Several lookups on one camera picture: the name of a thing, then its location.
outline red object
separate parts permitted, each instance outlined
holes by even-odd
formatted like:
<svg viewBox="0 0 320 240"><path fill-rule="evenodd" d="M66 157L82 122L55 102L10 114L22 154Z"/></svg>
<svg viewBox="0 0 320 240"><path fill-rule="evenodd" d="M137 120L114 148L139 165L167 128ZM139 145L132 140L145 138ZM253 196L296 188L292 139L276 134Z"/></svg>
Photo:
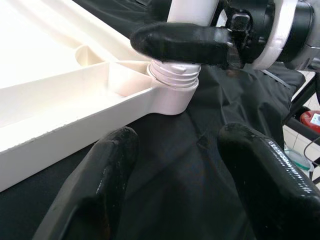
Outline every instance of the red object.
<svg viewBox="0 0 320 240"><path fill-rule="evenodd" d="M306 111L300 116L300 122L320 133L320 111Z"/></svg>

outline black tablecloth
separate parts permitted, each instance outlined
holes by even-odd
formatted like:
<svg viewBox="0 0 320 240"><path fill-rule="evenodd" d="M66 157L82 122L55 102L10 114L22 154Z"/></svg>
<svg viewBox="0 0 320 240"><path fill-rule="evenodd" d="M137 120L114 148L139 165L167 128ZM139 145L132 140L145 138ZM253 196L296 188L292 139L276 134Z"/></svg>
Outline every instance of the black tablecloth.
<svg viewBox="0 0 320 240"><path fill-rule="evenodd" d="M135 0L75 2L127 37L152 22ZM150 114L130 124L140 138L140 156L128 183L117 239L254 239L216 142L223 125L242 123L283 146L282 120L304 77L280 63L269 70L290 87L249 65L239 71L203 66L184 113ZM0 193L1 240L33 236L64 180L89 149Z"/></svg>

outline white plastic tray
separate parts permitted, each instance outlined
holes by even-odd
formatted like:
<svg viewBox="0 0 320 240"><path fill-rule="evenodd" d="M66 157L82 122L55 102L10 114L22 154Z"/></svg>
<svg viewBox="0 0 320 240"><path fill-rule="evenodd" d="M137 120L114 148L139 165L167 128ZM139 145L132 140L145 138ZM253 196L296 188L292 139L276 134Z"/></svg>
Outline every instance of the white plastic tray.
<svg viewBox="0 0 320 240"><path fill-rule="evenodd" d="M71 0L1 0L0 191L148 113L184 111L195 89L148 64Z"/></svg>

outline cable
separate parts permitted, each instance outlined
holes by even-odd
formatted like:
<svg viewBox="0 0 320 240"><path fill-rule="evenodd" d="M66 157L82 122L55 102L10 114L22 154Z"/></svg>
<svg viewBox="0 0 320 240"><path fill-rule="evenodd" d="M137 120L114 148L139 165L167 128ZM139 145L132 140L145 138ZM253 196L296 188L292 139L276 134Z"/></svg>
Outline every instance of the cable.
<svg viewBox="0 0 320 240"><path fill-rule="evenodd" d="M310 142L303 150L303 155L306 159L308 159L312 164L316 165L317 167L320 167L320 164L312 161L310 158L307 157L307 154L306 154L306 151L307 151L307 148L310 147L311 144L314 144L316 141L318 141L320 139L320 136L318 136L316 139L314 139L312 142Z"/></svg>

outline white cylindrical pipe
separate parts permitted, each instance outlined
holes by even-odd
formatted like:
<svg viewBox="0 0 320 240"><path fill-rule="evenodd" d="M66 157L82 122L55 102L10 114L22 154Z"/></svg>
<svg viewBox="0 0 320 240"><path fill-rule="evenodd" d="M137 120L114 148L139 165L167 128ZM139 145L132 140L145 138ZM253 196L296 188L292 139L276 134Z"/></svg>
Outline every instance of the white cylindrical pipe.
<svg viewBox="0 0 320 240"><path fill-rule="evenodd" d="M168 16L170 23L190 23L209 26L219 0L172 0ZM166 85L187 88L198 84L200 64L169 63L152 60L148 73Z"/></svg>

